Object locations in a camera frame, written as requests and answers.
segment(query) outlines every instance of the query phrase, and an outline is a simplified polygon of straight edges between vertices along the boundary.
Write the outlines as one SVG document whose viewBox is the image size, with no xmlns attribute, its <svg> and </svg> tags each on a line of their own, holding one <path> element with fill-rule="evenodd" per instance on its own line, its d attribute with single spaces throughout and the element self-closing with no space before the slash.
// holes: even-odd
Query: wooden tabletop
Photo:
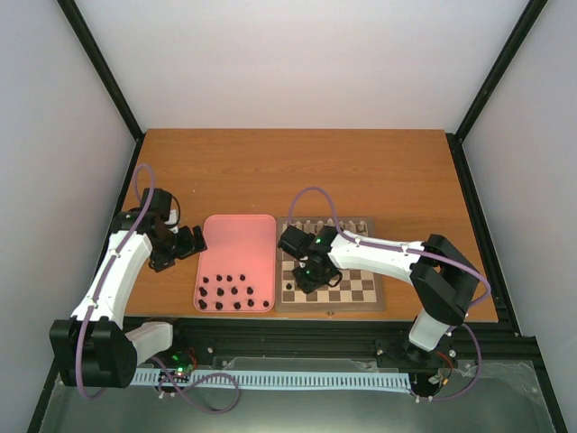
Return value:
<svg viewBox="0 0 577 433">
<path fill-rule="evenodd" d="M 339 215 L 374 219 L 376 236 L 425 241 L 447 237 L 482 270 L 471 222 L 443 131 L 424 130 L 149 130 L 139 162 L 149 163 L 157 187 L 175 195 L 181 224 L 203 225 L 214 214 L 284 217 L 304 187 L 321 186 Z M 146 174 L 140 188 L 148 183 Z M 124 208 L 136 206 L 132 192 Z M 315 192 L 298 202 L 296 216 L 329 216 Z M 164 272 L 142 268 L 126 314 L 132 316 L 413 320 L 421 309 L 414 289 L 383 277 L 382 312 L 202 313 L 192 299 L 195 255 Z M 482 294 L 480 285 L 477 296 Z M 497 321 L 492 300 L 469 320 Z"/>
</svg>

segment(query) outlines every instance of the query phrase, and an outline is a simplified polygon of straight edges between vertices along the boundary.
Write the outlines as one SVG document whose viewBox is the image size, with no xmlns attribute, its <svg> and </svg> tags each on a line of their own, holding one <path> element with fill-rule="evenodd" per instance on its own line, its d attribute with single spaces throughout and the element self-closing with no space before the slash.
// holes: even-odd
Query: chessboard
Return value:
<svg viewBox="0 0 577 433">
<path fill-rule="evenodd" d="M 306 233 L 318 234 L 324 225 L 334 226 L 326 217 L 293 217 L 291 225 Z M 343 217 L 343 230 L 359 235 L 374 236 L 374 225 L 368 217 Z M 286 218 L 277 218 L 277 239 L 287 228 Z M 379 274 L 361 270 L 341 270 L 343 279 L 335 287 L 322 286 L 312 293 L 304 293 L 295 283 L 292 270 L 298 262 L 277 250 L 275 309 L 291 312 L 382 311 L 385 294 Z"/>
</svg>

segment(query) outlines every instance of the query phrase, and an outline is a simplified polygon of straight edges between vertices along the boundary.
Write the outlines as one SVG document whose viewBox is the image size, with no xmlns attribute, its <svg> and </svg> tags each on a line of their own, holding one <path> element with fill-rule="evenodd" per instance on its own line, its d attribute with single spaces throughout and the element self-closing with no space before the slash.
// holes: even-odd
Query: white robotic arm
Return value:
<svg viewBox="0 0 577 433">
<path fill-rule="evenodd" d="M 147 194 L 146 189 L 142 203 Z M 69 320 L 54 321 L 50 342 L 66 385 L 76 385 L 77 346 L 83 348 L 84 384 L 116 388 L 130 384 L 138 364 L 172 346 L 170 323 L 145 322 L 126 334 L 122 331 L 126 303 L 146 262 L 160 272 L 174 264 L 175 259 L 184 259 L 206 249 L 199 226 L 192 231 L 188 227 L 178 229 L 179 215 L 176 210 L 170 211 L 171 200 L 172 196 L 167 191 L 155 189 L 152 206 L 131 235 L 129 227 L 140 214 L 140 209 L 121 212 L 114 218 L 106 255 L 87 295 Z M 128 235 L 130 237 L 119 253 L 118 246 Z M 113 256 L 115 259 L 106 271 Z M 95 297 L 99 285 L 101 289 Z M 79 330 L 83 322 L 87 332 L 81 341 Z"/>
<path fill-rule="evenodd" d="M 434 350 L 450 327 L 462 324 L 478 280 L 452 266 L 408 253 L 430 250 L 472 268 L 444 237 L 431 235 L 426 242 L 404 243 L 348 231 L 343 234 L 332 226 L 325 226 L 317 236 L 289 226 L 280 237 L 279 248 L 300 260 L 293 275 L 297 286 L 305 293 L 324 284 L 334 285 L 335 278 L 342 278 L 339 269 L 360 269 L 402 280 L 415 288 L 423 304 L 409 332 L 408 342 L 425 352 Z M 367 244 L 389 245 L 401 252 Z"/>
</svg>

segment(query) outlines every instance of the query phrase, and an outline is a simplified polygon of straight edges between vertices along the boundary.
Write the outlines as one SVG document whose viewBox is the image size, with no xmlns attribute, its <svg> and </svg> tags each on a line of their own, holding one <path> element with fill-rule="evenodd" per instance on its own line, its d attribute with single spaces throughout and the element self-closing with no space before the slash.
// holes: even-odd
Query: pink tray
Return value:
<svg viewBox="0 0 577 433">
<path fill-rule="evenodd" d="M 195 307 L 211 313 L 272 309 L 277 248 L 275 218 L 212 215 L 205 221 L 203 235 L 208 249 L 198 259 Z"/>
</svg>

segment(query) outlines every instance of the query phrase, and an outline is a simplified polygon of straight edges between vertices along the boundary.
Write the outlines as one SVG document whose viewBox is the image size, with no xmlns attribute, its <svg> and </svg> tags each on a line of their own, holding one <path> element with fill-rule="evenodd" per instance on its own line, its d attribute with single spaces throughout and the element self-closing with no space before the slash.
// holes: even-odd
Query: white enclosure wall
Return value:
<svg viewBox="0 0 577 433">
<path fill-rule="evenodd" d="M 515 311 L 577 431 L 577 3 L 549 2 L 465 142 Z"/>
<path fill-rule="evenodd" d="M 78 0 L 144 128 L 454 132 L 527 0 Z"/>
<path fill-rule="evenodd" d="M 1 431 L 25 431 L 48 331 L 86 292 L 133 139 L 56 1 L 0 14 Z"/>
</svg>

